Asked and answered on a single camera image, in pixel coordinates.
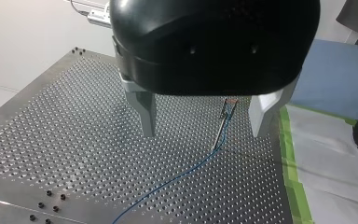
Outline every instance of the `black robot head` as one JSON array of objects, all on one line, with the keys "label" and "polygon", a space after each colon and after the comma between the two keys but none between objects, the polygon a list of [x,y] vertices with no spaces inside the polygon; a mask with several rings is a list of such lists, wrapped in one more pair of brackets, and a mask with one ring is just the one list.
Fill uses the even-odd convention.
[{"label": "black robot head", "polygon": [[299,74],[319,0],[111,0],[120,72],[148,91],[256,95]]}]

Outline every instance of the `perforated metal table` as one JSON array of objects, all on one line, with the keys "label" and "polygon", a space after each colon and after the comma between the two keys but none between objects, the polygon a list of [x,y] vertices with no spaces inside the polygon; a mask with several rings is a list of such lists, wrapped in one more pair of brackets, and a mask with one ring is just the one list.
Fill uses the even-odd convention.
[{"label": "perforated metal table", "polygon": [[[79,52],[0,108],[0,223],[111,223],[210,152],[223,97],[157,96],[156,136],[144,138],[115,59]],[[277,122],[253,138],[240,100],[222,150],[119,223],[292,223]]]}]

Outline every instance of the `blue panel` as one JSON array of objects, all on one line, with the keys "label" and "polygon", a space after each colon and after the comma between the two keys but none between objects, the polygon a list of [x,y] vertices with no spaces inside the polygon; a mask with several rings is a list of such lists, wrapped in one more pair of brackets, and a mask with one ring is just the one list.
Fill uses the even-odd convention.
[{"label": "blue panel", "polygon": [[358,119],[358,46],[314,40],[291,103]]}]

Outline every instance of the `green tape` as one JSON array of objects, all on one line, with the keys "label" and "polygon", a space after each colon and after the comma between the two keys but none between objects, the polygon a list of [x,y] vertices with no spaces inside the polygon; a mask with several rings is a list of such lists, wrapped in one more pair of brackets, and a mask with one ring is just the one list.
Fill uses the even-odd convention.
[{"label": "green tape", "polygon": [[295,151],[290,129],[289,113],[284,106],[280,111],[280,144],[282,155],[283,180],[287,198],[295,224],[313,224],[303,185],[298,182]]},{"label": "green tape", "polygon": [[333,113],[329,113],[329,112],[326,112],[326,111],[322,111],[322,110],[318,110],[318,109],[313,109],[313,108],[310,108],[310,107],[307,107],[307,106],[303,106],[303,105],[292,105],[294,107],[297,107],[297,108],[301,108],[301,109],[306,109],[306,110],[309,110],[309,111],[313,111],[313,112],[316,112],[316,113],[319,113],[319,114],[324,114],[324,115],[327,115],[327,116],[330,116],[330,117],[334,117],[334,118],[337,118],[337,119],[343,119],[345,120],[345,122],[351,126],[355,126],[356,125],[356,122],[357,120],[356,119],[349,119],[349,118],[345,118],[343,116],[340,116],[340,115],[336,115],[336,114],[333,114]]}]

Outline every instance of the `blue cable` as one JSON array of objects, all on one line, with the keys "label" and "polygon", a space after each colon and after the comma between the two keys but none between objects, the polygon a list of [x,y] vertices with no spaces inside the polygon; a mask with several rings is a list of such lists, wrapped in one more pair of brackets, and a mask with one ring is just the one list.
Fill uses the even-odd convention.
[{"label": "blue cable", "polygon": [[138,204],[139,202],[143,201],[144,199],[148,198],[151,194],[153,194],[154,192],[158,191],[159,189],[169,185],[170,183],[172,183],[173,181],[185,176],[185,175],[189,175],[190,173],[192,173],[193,171],[199,169],[205,162],[207,162],[212,156],[214,156],[214,154],[216,154],[222,147],[223,144],[225,144],[226,142],[226,135],[227,135],[227,127],[228,124],[230,122],[231,118],[228,118],[223,130],[223,139],[222,142],[219,144],[219,146],[211,152],[211,154],[209,154],[209,156],[207,156],[203,161],[201,161],[199,164],[195,165],[193,168],[191,168],[190,170],[188,170],[187,172],[182,173],[181,175],[166,181],[165,183],[161,184],[159,187],[153,189],[152,191],[148,192],[144,197],[142,197],[141,199],[137,200],[133,205],[131,205],[130,207],[128,207],[124,212],[122,212],[114,221],[112,224],[116,224],[118,222],[118,220],[123,217],[126,213],[128,213],[136,204]]}]

